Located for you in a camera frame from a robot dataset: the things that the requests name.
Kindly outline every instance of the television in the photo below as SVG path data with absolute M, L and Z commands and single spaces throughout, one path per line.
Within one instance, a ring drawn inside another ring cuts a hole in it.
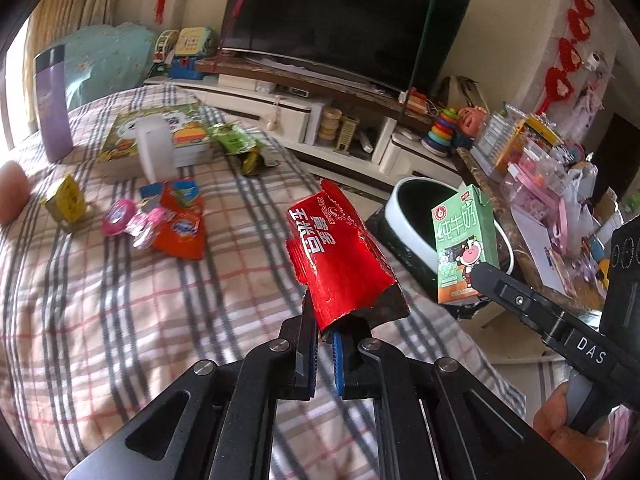
M 430 0 L 228 0 L 224 49 L 302 60 L 404 91 Z M 431 91 L 469 0 L 434 0 L 414 86 Z

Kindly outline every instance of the water bottle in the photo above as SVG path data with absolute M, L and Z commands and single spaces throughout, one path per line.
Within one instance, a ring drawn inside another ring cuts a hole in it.
M 65 46 L 57 45 L 38 54 L 34 64 L 38 126 L 47 159 L 57 162 L 74 148 L 66 113 Z

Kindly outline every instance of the red snack wrapper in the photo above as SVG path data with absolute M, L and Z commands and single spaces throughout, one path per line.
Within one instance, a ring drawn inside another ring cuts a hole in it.
M 355 209 L 331 181 L 287 211 L 287 251 L 311 293 L 321 332 L 347 314 L 374 328 L 409 315 L 391 267 Z
M 198 195 L 185 207 L 171 186 L 164 185 L 160 205 L 166 213 L 153 247 L 176 258 L 201 260 L 206 243 L 202 197 Z

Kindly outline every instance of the plaid bedsheet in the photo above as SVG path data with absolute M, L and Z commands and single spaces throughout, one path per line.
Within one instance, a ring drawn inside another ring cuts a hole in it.
M 0 234 L 0 410 L 46 478 L 63 478 L 197 360 L 238 360 L 300 311 L 303 287 L 284 249 L 283 213 L 318 186 L 276 142 L 268 141 L 280 166 L 257 178 L 237 174 L 222 155 L 185 169 L 206 203 L 209 243 L 200 262 L 104 238 L 101 214 L 67 235 L 40 202 L 66 173 L 101 211 L 137 198 L 141 180 L 109 185 L 94 171 L 111 124 L 122 111 L 195 100 L 171 85 L 113 94 L 70 113 L 76 148 L 63 164 L 47 163 L 39 135 L 13 152 L 33 197 Z M 211 121 L 221 117 L 202 110 Z M 524 397 L 389 260 L 412 315 L 376 336 L 413 358 L 456 358 L 523 415 Z M 336 397 L 332 370 L 330 348 L 321 345 L 315 398 L 280 403 L 272 478 L 378 477 L 372 404 Z

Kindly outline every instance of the green milk carton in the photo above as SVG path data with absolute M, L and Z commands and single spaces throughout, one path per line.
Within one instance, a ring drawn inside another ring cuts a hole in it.
M 498 267 L 491 199 L 476 186 L 467 186 L 433 208 L 431 217 L 438 252 L 438 302 L 482 301 L 471 286 L 470 274 L 479 262 Z

